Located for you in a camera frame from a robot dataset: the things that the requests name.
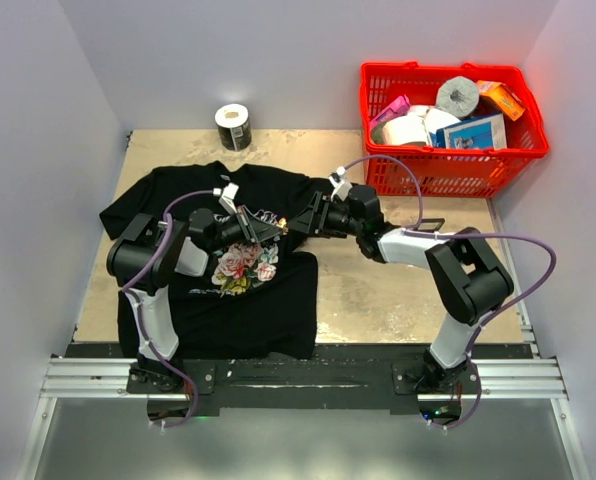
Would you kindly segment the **pink gold brooch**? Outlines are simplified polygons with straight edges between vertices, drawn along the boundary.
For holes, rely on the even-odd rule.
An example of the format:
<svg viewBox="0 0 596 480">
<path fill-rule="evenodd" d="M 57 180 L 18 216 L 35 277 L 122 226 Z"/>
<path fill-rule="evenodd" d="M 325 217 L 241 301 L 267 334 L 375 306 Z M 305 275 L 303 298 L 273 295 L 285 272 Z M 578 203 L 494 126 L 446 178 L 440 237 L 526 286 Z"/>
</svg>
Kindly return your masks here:
<svg viewBox="0 0 596 480">
<path fill-rule="evenodd" d="M 281 230 L 282 235 L 287 235 L 289 232 L 288 221 L 285 218 L 280 218 L 276 222 L 276 226 Z"/>
</svg>

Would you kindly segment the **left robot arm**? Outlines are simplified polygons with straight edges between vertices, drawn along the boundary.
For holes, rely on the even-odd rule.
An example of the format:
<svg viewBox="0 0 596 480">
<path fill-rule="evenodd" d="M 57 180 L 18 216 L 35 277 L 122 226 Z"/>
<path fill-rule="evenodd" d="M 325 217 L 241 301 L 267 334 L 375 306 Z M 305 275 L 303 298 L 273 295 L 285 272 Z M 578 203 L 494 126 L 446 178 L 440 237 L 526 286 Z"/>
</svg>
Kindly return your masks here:
<svg viewBox="0 0 596 480">
<path fill-rule="evenodd" d="M 206 208 L 185 221 L 139 213 L 111 247 L 106 260 L 129 301 L 139 338 L 138 357 L 130 377 L 161 392 L 192 391 L 185 368 L 173 357 L 179 347 L 169 305 L 168 287 L 176 273 L 202 277 L 217 265 L 217 252 L 233 245 L 260 247 L 288 231 L 281 218 L 267 221 L 245 207 L 219 221 Z"/>
</svg>

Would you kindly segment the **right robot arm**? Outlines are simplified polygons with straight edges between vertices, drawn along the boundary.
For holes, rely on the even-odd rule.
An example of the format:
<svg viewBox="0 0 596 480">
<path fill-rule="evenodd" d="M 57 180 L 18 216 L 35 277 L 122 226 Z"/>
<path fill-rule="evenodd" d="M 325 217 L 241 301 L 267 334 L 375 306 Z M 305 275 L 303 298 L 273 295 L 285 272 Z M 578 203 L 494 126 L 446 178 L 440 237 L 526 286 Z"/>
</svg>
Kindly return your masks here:
<svg viewBox="0 0 596 480">
<path fill-rule="evenodd" d="M 447 392 L 467 366 L 472 337 L 484 318 L 514 292 L 510 274 L 479 231 L 466 228 L 442 240 L 388 222 L 375 189 L 356 185 L 345 198 L 317 192 L 288 222 L 309 237 L 352 235 L 361 253 L 381 264 L 428 270 L 446 316 L 415 370 L 415 389 Z"/>
</svg>

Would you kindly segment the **black floral t-shirt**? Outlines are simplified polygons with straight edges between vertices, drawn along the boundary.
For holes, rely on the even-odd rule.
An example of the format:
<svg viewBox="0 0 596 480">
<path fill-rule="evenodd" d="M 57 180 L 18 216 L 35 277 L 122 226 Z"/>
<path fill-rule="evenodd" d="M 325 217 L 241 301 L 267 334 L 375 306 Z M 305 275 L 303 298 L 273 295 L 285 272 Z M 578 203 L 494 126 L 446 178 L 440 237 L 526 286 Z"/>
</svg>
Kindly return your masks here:
<svg viewBox="0 0 596 480">
<path fill-rule="evenodd" d="M 209 192 L 238 185 L 236 203 L 258 219 L 275 222 L 300 213 L 317 192 L 328 194 L 326 178 L 275 167 L 244 164 L 231 171 L 207 165 L 153 169 L 104 209 L 99 218 L 116 239 L 139 213 L 185 220 L 207 208 L 223 222 L 225 210 Z M 318 262 L 302 250 L 304 235 L 290 232 L 262 246 L 234 244 L 218 251 L 212 273 L 177 274 L 169 285 L 178 356 L 192 359 L 256 358 L 277 352 L 308 359 L 317 334 Z"/>
</svg>

